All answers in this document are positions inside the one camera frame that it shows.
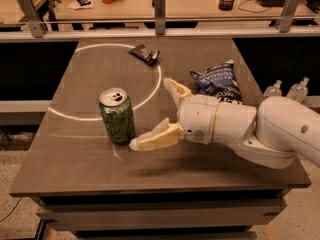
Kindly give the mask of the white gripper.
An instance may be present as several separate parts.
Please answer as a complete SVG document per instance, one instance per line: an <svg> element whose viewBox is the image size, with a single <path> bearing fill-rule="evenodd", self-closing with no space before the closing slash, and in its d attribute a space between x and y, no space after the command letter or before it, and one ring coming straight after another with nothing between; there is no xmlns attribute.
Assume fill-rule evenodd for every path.
<svg viewBox="0 0 320 240"><path fill-rule="evenodd" d="M164 78L163 85L179 108L178 123L171 123L165 118L152 131L132 139L129 147L134 151L167 148L179 143L184 134L190 142L211 143L218 99L214 96L192 95L188 87L172 78Z"/></svg>

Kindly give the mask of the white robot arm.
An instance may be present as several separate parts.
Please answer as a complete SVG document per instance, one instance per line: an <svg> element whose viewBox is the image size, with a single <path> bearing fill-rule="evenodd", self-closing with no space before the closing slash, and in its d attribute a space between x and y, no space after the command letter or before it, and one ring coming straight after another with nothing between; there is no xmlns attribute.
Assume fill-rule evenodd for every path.
<svg viewBox="0 0 320 240"><path fill-rule="evenodd" d="M164 119L130 142L135 151L153 151L190 142L227 146L241 158L282 169L302 155L320 166L320 114L292 99L269 97L259 107L194 95L171 78L163 80L177 107L176 123Z"/></svg>

